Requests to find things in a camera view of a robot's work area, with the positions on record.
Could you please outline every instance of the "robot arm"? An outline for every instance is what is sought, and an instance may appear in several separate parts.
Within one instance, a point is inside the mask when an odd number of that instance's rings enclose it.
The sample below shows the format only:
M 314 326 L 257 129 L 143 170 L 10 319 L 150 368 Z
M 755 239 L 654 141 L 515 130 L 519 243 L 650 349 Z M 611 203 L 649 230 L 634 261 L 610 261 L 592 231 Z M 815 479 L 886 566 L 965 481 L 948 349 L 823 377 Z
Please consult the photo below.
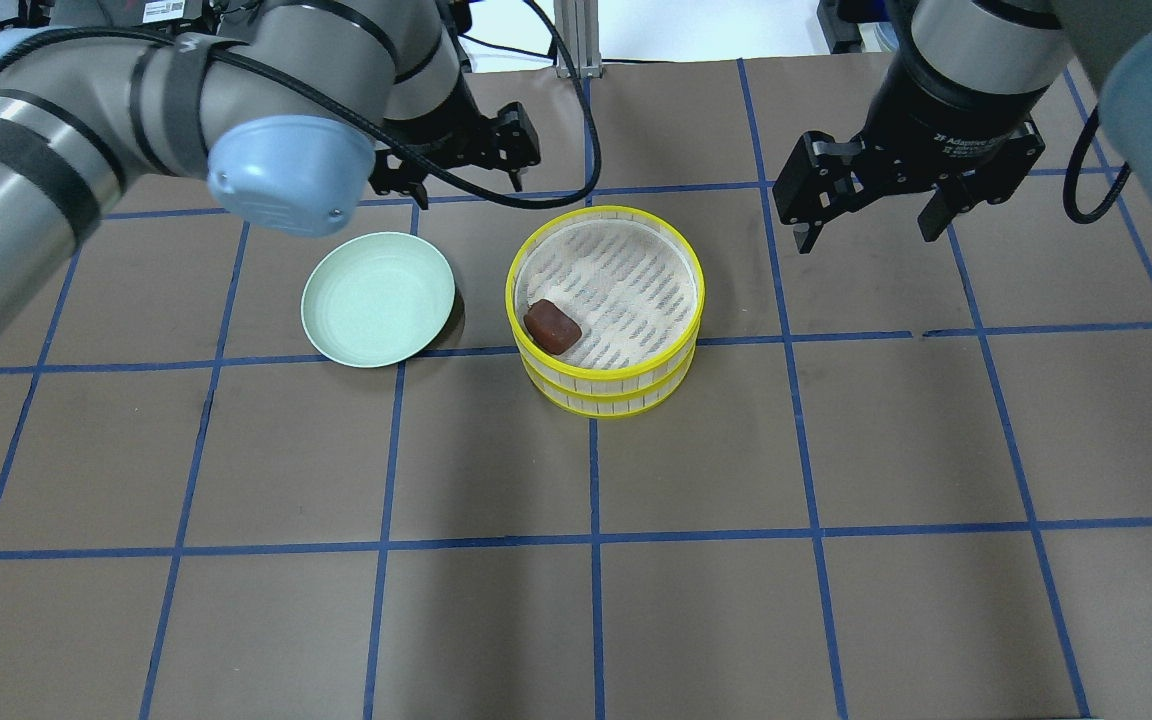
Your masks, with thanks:
M 479 114 L 441 9 L 266 0 L 250 45 L 109 28 L 0 35 L 0 331 L 145 174 L 206 179 L 233 213 L 303 236 L 344 227 L 369 176 L 420 204 L 430 168 L 479 164 L 517 185 L 540 161 L 535 129 L 516 103 Z M 341 118 L 420 162 L 392 164 Z
M 1044 150 L 1029 111 L 1074 51 L 1152 199 L 1152 1 L 887 5 L 900 51 L 864 127 L 848 142 L 804 132 L 773 187 L 801 252 L 829 220 L 887 195 L 934 191 L 918 218 L 926 241 L 979 202 L 1009 199 Z

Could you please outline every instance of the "light green bowl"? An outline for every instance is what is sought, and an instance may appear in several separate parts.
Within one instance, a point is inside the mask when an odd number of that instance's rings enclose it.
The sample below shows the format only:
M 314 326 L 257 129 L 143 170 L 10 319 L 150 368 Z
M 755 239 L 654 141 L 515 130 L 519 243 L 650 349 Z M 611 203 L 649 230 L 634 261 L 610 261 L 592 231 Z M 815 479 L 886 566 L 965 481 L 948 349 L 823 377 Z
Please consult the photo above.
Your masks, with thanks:
M 401 232 L 353 238 L 319 263 L 301 296 L 301 325 L 319 353 L 380 367 L 420 351 L 447 323 L 456 281 L 442 252 Z

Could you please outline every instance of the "grid line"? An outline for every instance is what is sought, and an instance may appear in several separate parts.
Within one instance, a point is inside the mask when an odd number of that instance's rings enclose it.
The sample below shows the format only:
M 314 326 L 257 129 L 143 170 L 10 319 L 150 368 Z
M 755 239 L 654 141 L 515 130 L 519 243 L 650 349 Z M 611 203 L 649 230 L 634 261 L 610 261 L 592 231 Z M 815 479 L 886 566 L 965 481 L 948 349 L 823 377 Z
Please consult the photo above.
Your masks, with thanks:
M 1152 515 L 1128 518 L 1068 518 L 1038 520 L 1041 530 L 1108 530 L 1152 528 Z M 675 543 L 675 541 L 759 541 L 760 539 L 810 539 L 812 528 L 745 528 L 725 530 L 645 530 L 645 532 L 599 533 L 599 544 Z M 1029 532 L 1026 520 L 1001 523 L 933 523 L 914 525 L 826 525 L 819 529 L 827 538 L 841 537 L 900 537 L 952 536 L 973 533 Z M 429 550 L 461 550 L 485 547 L 579 546 L 594 541 L 593 535 L 558 536 L 495 536 L 470 538 L 391 539 L 389 552 L 422 552 Z M 311 553 L 377 552 L 379 541 L 306 541 L 221 544 L 221 546 L 185 546 L 182 558 L 215 558 L 247 555 L 311 555 Z M 58 550 L 0 550 L 1 560 L 74 560 L 84 558 L 172 558 L 177 548 L 161 547 L 97 547 Z
M 602 499 L 599 497 L 598 420 L 589 420 L 589 568 L 594 607 L 594 720 L 607 719 L 607 684 L 602 661 Z
M 1081 323 L 1067 325 L 1000 325 L 1000 327 L 976 328 L 942 328 L 927 331 L 923 338 L 975 338 L 978 332 L 984 332 L 987 336 L 1010 336 L 1011 334 L 1061 334 L 1061 333 L 1089 333 L 1089 332 L 1124 332 L 1124 331 L 1152 331 L 1152 320 L 1144 323 Z M 911 331 L 863 331 L 863 332 L 839 332 L 839 333 L 804 333 L 791 334 L 790 342 L 855 342 L 869 340 L 914 340 Z M 732 338 L 699 338 L 696 344 L 699 346 L 732 346 L 732 344 L 774 344 L 785 342 L 783 336 L 732 336 Z M 416 355 L 417 359 L 424 357 L 471 357 L 483 355 L 517 355 L 518 347 L 513 344 L 495 344 L 485 347 L 447 347 L 429 348 Z M 60 373 L 154 373 L 165 370 L 198 370 L 210 369 L 215 365 L 223 367 L 236 365 L 283 365 L 297 363 L 328 363 L 328 357 L 320 354 L 312 355 L 253 355 L 242 357 L 223 357 L 223 359 L 182 359 L 173 363 L 108 363 L 108 364 L 67 364 L 67 365 L 2 365 L 0 376 L 28 376 L 35 372 L 41 374 Z
M 247 255 L 247 236 L 251 232 L 251 223 L 243 222 L 242 233 L 238 234 L 238 250 L 234 252 L 234 268 L 229 274 L 229 290 L 225 295 L 225 310 L 220 314 L 220 331 L 215 334 L 215 363 L 212 364 L 211 379 L 207 382 L 207 396 L 202 402 L 202 414 L 198 415 L 198 434 L 195 438 L 194 456 L 189 461 L 189 477 L 185 483 L 184 497 L 180 501 L 180 521 L 177 533 L 172 552 L 172 564 L 168 568 L 168 582 L 162 592 L 162 606 L 159 609 L 159 623 L 154 632 L 154 647 L 150 652 L 150 667 L 145 674 L 145 691 L 141 695 L 141 720 L 150 717 L 150 706 L 154 702 L 154 683 L 159 675 L 159 662 L 162 660 L 162 645 L 168 632 L 168 621 L 172 617 L 172 604 L 175 598 L 175 584 L 180 575 L 180 558 L 183 556 L 184 538 L 189 528 L 189 511 L 194 506 L 194 493 L 198 484 L 198 469 L 202 467 L 202 450 L 207 441 L 207 429 L 211 424 L 212 402 L 217 397 L 217 387 L 220 384 L 221 357 L 225 356 L 225 341 L 229 338 L 229 320 L 234 313 L 234 300 L 238 296 L 238 275 L 243 270 L 243 256 Z
M 958 244 L 958 234 L 954 223 L 950 223 L 947 234 L 950 241 L 950 250 L 954 251 L 954 263 L 957 265 L 958 274 L 963 278 L 963 293 L 967 295 L 968 309 L 972 313 L 972 325 L 978 331 L 977 342 L 980 346 L 980 356 L 984 359 L 984 369 L 986 369 L 986 373 L 990 376 L 990 388 L 993 392 L 993 401 L 995 401 L 998 409 L 998 419 L 1002 423 L 1002 435 L 1007 442 L 1007 454 L 1011 456 L 1011 470 L 1016 475 L 1016 488 L 1020 492 L 1021 505 L 1025 509 L 1029 536 L 1033 539 L 1034 553 L 1038 559 L 1038 571 L 1043 576 L 1043 586 L 1046 588 L 1052 623 L 1055 624 L 1056 638 L 1060 642 L 1061 653 L 1064 655 L 1064 668 L 1069 673 L 1074 700 L 1078 705 L 1079 717 L 1091 717 L 1091 710 L 1087 707 L 1087 694 L 1084 691 L 1083 677 L 1078 669 L 1078 657 L 1074 654 L 1074 644 L 1070 642 L 1069 629 L 1064 626 L 1064 611 L 1061 609 L 1060 593 L 1056 590 L 1056 578 L 1052 574 L 1051 561 L 1047 559 L 1047 546 L 1043 541 L 1043 529 L 1038 524 L 1034 499 L 1029 492 L 1029 478 L 1025 475 L 1024 461 L 1020 458 L 1020 446 L 1016 442 L 1014 429 L 1011 429 L 1011 415 L 1007 411 L 1007 401 L 1002 393 L 1002 384 L 998 380 L 998 367 L 993 363 L 993 353 L 990 350 L 990 338 L 983 332 L 984 323 L 980 320 L 980 308 L 977 305 L 977 297 L 975 297 L 972 288 L 972 275 L 968 273 L 963 247 Z
M 3 492 L 8 487 L 8 478 L 12 475 L 12 467 L 15 462 L 15 452 L 20 447 L 20 434 L 24 432 L 24 425 L 29 420 L 29 409 L 33 406 L 33 397 L 38 391 L 38 382 L 41 380 L 41 366 L 47 363 L 47 354 L 51 353 L 51 342 L 55 340 L 56 328 L 60 325 L 61 311 L 65 311 L 65 301 L 69 297 L 69 288 L 73 287 L 74 273 L 78 270 L 78 258 L 82 256 L 81 247 L 74 249 L 74 255 L 69 258 L 69 266 L 65 270 L 65 281 L 60 286 L 56 296 L 56 304 L 51 310 L 51 320 L 47 324 L 47 333 L 41 339 L 41 348 L 38 350 L 38 361 L 35 363 L 33 372 L 29 378 L 29 389 L 24 400 L 20 402 L 20 415 L 17 424 L 12 431 L 12 439 L 8 442 L 8 450 L 3 455 L 3 468 L 0 470 L 0 505 L 3 501 Z
M 806 425 L 803 418 L 803 397 L 799 394 L 799 373 L 794 358 L 794 338 L 790 327 L 790 316 L 785 302 L 785 287 L 781 282 L 780 253 L 776 251 L 776 229 L 772 225 L 772 207 L 767 199 L 767 170 L 763 167 L 763 142 L 758 135 L 758 118 L 755 116 L 755 97 L 750 92 L 749 76 L 745 73 L 745 60 L 736 60 L 740 75 L 741 94 L 745 100 L 745 115 L 749 120 L 750 141 L 753 143 L 755 167 L 758 169 L 758 182 L 763 185 L 759 200 L 763 205 L 763 232 L 767 236 L 767 255 L 771 260 L 772 283 L 776 290 L 776 313 L 781 320 L 781 340 L 785 346 L 785 364 L 790 381 L 790 402 L 794 407 L 794 429 L 799 442 L 799 465 L 803 469 L 803 492 L 806 499 L 808 520 L 812 525 L 812 552 L 817 568 L 817 588 L 820 593 L 820 619 L 824 624 L 824 638 L 829 660 L 829 675 L 833 680 L 833 700 L 838 717 L 847 720 L 847 696 L 842 682 L 842 661 L 838 657 L 838 632 L 833 617 L 833 601 L 829 593 L 829 570 L 824 555 L 824 538 L 820 533 L 820 513 L 814 500 L 814 483 L 812 478 L 812 460 L 808 450 Z
M 417 223 L 412 210 L 412 225 Z M 385 604 L 385 578 L 389 569 L 389 529 L 394 518 L 394 480 L 397 477 L 397 439 L 402 429 L 403 391 L 407 385 L 407 361 L 397 364 L 394 374 L 394 407 L 389 415 L 389 460 L 385 467 L 385 500 L 380 510 L 380 541 L 376 543 L 376 583 L 371 597 L 371 623 L 367 632 L 367 666 L 362 691 L 362 717 L 371 720 L 376 707 L 376 667 L 380 662 L 380 623 Z

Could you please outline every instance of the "metal post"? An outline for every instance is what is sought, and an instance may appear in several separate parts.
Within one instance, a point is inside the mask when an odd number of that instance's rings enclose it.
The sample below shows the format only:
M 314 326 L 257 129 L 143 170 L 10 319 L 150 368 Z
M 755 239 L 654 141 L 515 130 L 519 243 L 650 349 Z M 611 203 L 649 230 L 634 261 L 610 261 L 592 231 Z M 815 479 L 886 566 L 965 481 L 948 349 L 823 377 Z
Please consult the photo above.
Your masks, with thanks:
M 598 50 L 598 0 L 554 0 L 554 26 L 562 35 L 581 77 L 602 77 L 602 53 Z M 570 73 L 558 61 L 558 77 Z

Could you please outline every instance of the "yellow steamer rim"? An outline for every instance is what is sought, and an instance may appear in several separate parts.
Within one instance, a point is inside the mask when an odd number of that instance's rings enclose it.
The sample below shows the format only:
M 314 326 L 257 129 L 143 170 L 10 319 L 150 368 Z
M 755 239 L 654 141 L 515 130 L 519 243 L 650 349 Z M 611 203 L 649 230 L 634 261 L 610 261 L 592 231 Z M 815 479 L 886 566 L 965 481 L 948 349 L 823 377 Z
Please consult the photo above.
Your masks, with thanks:
M 608 233 L 602 233 L 602 241 L 590 241 L 590 229 L 605 225 Z M 564 243 L 581 240 L 579 247 L 575 250 L 581 256 L 585 252 L 614 253 L 620 250 L 616 245 L 615 232 L 634 233 L 637 236 L 637 252 L 657 253 L 662 260 L 665 268 L 672 268 L 670 278 L 677 282 L 679 291 L 691 302 L 690 314 L 684 316 L 681 323 L 675 323 L 666 333 L 669 340 L 664 347 L 658 348 L 645 359 L 637 359 L 635 363 L 617 367 L 591 367 L 582 364 L 567 363 L 548 355 L 531 340 L 524 325 L 522 316 L 526 313 L 530 302 L 536 302 L 540 297 L 525 296 L 529 279 L 535 274 L 529 260 L 538 258 L 538 251 L 554 250 L 547 247 L 550 242 Z M 649 243 L 644 245 L 644 240 L 650 236 Z M 650 268 L 652 258 L 644 258 L 641 264 L 644 270 Z M 599 275 L 607 274 L 608 262 L 600 266 Z M 626 296 L 626 288 L 630 290 L 644 290 L 643 302 L 649 302 L 649 290 L 653 285 L 657 287 L 667 285 L 664 280 L 659 283 L 659 278 L 653 275 L 639 282 L 639 287 L 621 282 L 617 291 Z M 673 225 L 662 219 L 646 213 L 644 210 L 628 209 L 623 205 L 596 205 L 592 209 L 574 210 L 563 214 L 548 223 L 541 225 L 538 232 L 531 233 L 531 237 L 515 255 L 513 264 L 509 265 L 509 275 L 503 290 L 503 303 L 509 318 L 509 329 L 513 333 L 522 357 L 522 364 L 526 371 L 526 377 L 531 379 L 536 388 L 544 393 L 554 404 L 563 407 L 573 414 L 584 415 L 586 418 L 627 418 L 627 416 L 644 414 L 664 402 L 682 382 L 687 370 L 691 366 L 695 356 L 696 338 L 700 331 L 700 316 L 705 304 L 705 279 L 700 271 L 700 260 L 696 258 L 682 233 L 673 228 Z M 573 319 L 581 325 L 581 331 L 585 338 L 596 338 L 599 333 L 598 324 L 590 327 L 588 318 L 574 316 Z M 575 355 L 579 343 L 568 353 L 563 354 L 568 361 L 573 361 L 570 355 Z

